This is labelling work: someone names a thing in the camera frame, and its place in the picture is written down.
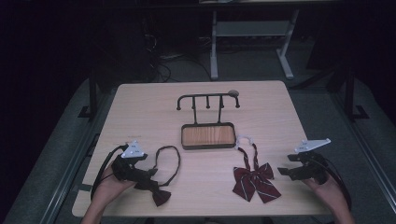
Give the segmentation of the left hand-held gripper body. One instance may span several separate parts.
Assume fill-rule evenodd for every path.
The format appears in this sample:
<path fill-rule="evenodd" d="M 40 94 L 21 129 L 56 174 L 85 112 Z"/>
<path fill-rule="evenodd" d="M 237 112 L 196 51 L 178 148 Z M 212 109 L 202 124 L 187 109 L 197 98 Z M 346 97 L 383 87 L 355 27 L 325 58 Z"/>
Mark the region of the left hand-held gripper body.
<path fill-rule="evenodd" d="M 136 140 L 122 146 L 121 154 L 111 165 L 114 176 L 122 181 L 143 181 L 148 177 L 148 172 L 136 168 L 135 165 L 145 160 L 147 156 Z"/>

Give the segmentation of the grey metal desk frame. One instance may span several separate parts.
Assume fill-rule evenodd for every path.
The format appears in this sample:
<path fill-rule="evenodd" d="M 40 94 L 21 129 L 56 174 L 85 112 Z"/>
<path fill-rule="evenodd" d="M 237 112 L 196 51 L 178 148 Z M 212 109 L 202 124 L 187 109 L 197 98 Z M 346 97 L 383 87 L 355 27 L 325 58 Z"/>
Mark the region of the grey metal desk frame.
<path fill-rule="evenodd" d="M 287 51 L 296 26 L 300 10 L 295 9 L 288 21 L 219 21 L 217 12 L 213 12 L 210 50 L 210 78 L 219 78 L 217 39 L 219 37 L 243 37 L 243 36 L 283 36 L 283 45 L 276 50 L 277 58 L 283 69 L 286 79 L 294 79 L 290 64 L 287 59 Z"/>

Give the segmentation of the black metal stand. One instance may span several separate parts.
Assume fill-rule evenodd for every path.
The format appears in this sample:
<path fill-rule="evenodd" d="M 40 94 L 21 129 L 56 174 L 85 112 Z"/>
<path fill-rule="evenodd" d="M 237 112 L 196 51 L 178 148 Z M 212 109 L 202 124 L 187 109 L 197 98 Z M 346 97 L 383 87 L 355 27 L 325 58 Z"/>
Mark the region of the black metal stand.
<path fill-rule="evenodd" d="M 97 112 L 97 82 L 94 70 L 89 73 L 89 104 L 84 105 L 78 116 L 80 118 L 86 118 L 88 120 L 94 119 Z"/>
<path fill-rule="evenodd" d="M 355 73 L 352 66 L 348 63 L 344 65 L 345 70 L 345 98 L 344 111 L 347 118 L 354 122 L 356 119 L 368 119 L 367 112 L 361 105 L 354 104 Z"/>

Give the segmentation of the person's left hand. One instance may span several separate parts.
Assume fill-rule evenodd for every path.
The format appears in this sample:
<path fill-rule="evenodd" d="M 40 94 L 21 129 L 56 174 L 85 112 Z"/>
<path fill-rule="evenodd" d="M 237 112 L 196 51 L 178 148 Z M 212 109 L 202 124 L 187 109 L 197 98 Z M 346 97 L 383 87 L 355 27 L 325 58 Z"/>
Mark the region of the person's left hand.
<path fill-rule="evenodd" d="M 135 185 L 133 181 L 118 180 L 111 166 L 108 166 L 101 177 L 100 183 L 93 195 L 92 205 L 106 207 L 119 197 L 125 190 Z"/>

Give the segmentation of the person's right hand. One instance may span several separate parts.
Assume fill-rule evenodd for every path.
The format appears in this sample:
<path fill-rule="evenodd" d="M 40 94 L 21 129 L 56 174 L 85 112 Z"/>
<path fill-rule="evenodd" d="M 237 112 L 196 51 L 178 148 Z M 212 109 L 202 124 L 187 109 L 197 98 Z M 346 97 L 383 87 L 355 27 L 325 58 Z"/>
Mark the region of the person's right hand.
<path fill-rule="evenodd" d="M 303 183 L 314 191 L 331 212 L 338 211 L 341 208 L 347 208 L 344 194 L 332 177 L 329 177 L 324 184 L 318 184 L 312 178 L 303 180 Z"/>

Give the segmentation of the red striped bow tie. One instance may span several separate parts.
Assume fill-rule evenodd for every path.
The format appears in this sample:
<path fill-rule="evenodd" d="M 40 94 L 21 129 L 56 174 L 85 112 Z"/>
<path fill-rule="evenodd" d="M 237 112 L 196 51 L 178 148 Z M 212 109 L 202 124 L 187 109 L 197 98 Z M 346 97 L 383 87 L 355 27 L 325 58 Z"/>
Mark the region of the red striped bow tie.
<path fill-rule="evenodd" d="M 253 169 L 251 169 L 248 154 L 240 147 L 240 140 L 246 138 L 254 149 Z M 253 139 L 247 135 L 239 135 L 235 142 L 235 148 L 244 156 L 245 167 L 234 167 L 233 177 L 235 184 L 233 193 L 250 202 L 255 193 L 258 194 L 263 203 L 269 203 L 278 199 L 281 193 L 276 189 L 272 180 L 274 172 L 271 165 L 267 162 L 259 165 L 258 149 Z"/>

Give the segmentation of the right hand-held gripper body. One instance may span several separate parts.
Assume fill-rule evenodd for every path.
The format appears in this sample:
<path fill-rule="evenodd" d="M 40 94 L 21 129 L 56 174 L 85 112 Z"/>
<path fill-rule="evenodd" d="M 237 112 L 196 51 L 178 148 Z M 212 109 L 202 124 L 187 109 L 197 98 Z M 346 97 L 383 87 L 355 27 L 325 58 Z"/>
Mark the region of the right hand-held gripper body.
<path fill-rule="evenodd" d="M 324 184 L 328 177 L 326 169 L 328 164 L 325 159 L 315 152 L 316 148 L 330 144 L 329 138 L 322 140 L 303 140 L 295 149 L 295 154 L 299 154 L 302 158 L 301 167 L 292 168 L 298 174 L 297 180 L 314 178 L 319 184 Z"/>

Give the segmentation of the dark bow tie with strap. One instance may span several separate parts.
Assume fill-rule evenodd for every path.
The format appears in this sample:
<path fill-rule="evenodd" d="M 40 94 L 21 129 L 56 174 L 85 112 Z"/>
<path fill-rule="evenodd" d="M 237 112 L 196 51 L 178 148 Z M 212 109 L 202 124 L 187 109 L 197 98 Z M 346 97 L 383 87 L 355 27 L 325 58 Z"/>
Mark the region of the dark bow tie with strap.
<path fill-rule="evenodd" d="M 152 190 L 149 190 L 149 191 L 151 192 L 152 199 L 155 202 L 157 207 L 162 206 L 163 204 L 165 204 L 169 201 L 172 193 L 167 190 L 162 190 L 162 187 L 167 187 L 172 182 L 172 180 L 177 176 L 179 168 L 180 168 L 180 164 L 181 164 L 181 156 L 180 156 L 179 150 L 175 146 L 165 146 L 165 147 L 160 147 L 156 151 L 155 164 L 151 169 L 156 168 L 157 172 L 158 172 L 159 155 L 162 151 L 164 151 L 166 149 L 173 149 L 177 154 L 177 168 L 176 168 L 175 172 L 171 175 L 171 177 L 166 182 L 161 183 L 161 184 L 158 181 L 155 181 L 152 179 L 139 180 L 139 181 L 145 181 L 145 180 L 151 181 Z"/>

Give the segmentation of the black hook rack wooden base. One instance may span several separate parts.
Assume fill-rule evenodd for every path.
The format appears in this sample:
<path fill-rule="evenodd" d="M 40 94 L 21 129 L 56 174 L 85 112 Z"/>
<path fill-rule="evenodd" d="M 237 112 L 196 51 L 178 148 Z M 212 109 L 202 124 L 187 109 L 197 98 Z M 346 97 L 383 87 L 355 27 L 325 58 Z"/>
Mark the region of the black hook rack wooden base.
<path fill-rule="evenodd" d="M 239 99 L 232 97 L 228 92 L 223 93 L 198 93 L 184 94 L 177 99 L 177 111 L 181 110 L 181 102 L 184 99 L 191 100 L 191 110 L 193 114 L 193 123 L 181 126 L 181 145 L 185 150 L 195 149 L 218 149 L 235 147 L 236 132 L 231 122 L 222 122 L 222 109 L 225 107 L 224 98 L 231 97 L 235 101 L 235 107 L 239 108 Z M 197 100 L 205 99 L 205 108 L 210 109 L 210 100 L 218 100 L 218 118 L 216 122 L 199 123 L 197 116 Z"/>

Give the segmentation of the metal frame rail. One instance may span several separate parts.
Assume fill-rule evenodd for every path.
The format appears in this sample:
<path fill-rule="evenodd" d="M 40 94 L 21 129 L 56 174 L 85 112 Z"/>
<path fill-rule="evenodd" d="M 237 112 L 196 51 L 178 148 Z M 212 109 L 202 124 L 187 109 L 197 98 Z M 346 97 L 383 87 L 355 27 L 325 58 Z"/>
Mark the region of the metal frame rail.
<path fill-rule="evenodd" d="M 98 111 L 91 119 L 78 117 L 84 104 L 66 108 L 41 156 L 42 175 L 47 175 L 50 189 L 39 224 L 54 224 L 69 193 L 75 194 L 73 187 L 81 184 L 112 100 L 113 94 L 100 93 Z"/>
<path fill-rule="evenodd" d="M 332 93 L 331 98 L 335 107 L 341 114 L 349 131 L 358 142 L 359 148 L 361 149 L 361 152 L 363 153 L 365 159 L 369 164 L 369 169 L 371 170 L 375 181 L 381 188 L 381 191 L 384 194 L 386 200 L 388 201 L 391 209 L 396 214 L 396 188 L 392 185 L 389 177 L 383 170 L 381 164 L 379 163 L 379 160 L 372 151 L 370 144 L 365 139 L 363 133 L 357 126 L 356 119 L 352 119 L 344 110 L 344 102 L 342 98 L 336 93 Z"/>

